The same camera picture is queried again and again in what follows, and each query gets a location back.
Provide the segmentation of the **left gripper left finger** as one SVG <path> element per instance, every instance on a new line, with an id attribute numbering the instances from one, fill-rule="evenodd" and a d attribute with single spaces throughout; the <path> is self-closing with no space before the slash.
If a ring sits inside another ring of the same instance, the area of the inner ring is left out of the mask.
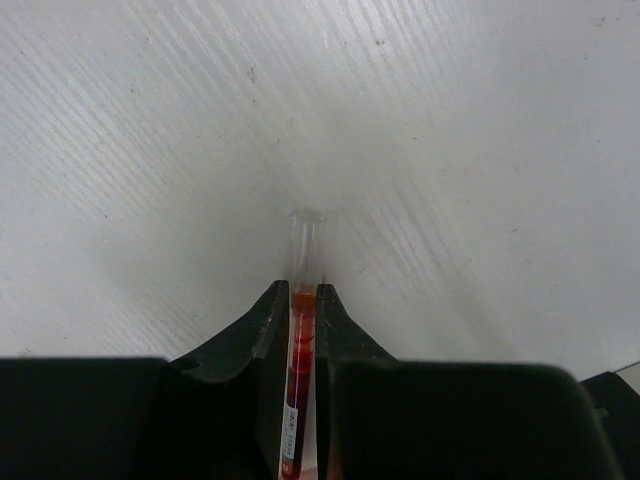
<path id="1" fill-rule="evenodd" d="M 289 341 L 289 285 L 273 282 L 241 318 L 171 364 L 167 421 L 179 473 L 275 479 Z"/>

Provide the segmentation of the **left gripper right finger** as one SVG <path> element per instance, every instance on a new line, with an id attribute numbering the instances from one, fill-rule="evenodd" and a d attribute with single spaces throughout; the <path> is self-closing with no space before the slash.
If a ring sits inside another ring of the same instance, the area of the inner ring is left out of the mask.
<path id="1" fill-rule="evenodd" d="M 336 288 L 331 284 L 321 284 L 317 288 L 315 319 L 316 451 L 319 479 L 330 478 L 332 368 L 347 360 L 397 361 L 349 316 Z"/>

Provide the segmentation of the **red gel pen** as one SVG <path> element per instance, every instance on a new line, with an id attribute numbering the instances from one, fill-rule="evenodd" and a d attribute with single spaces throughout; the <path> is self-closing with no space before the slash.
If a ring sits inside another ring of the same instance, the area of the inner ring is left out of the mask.
<path id="1" fill-rule="evenodd" d="M 298 209 L 290 214 L 290 354 L 281 443 L 281 477 L 300 477 L 314 363 L 316 294 L 322 281 L 324 216 Z"/>

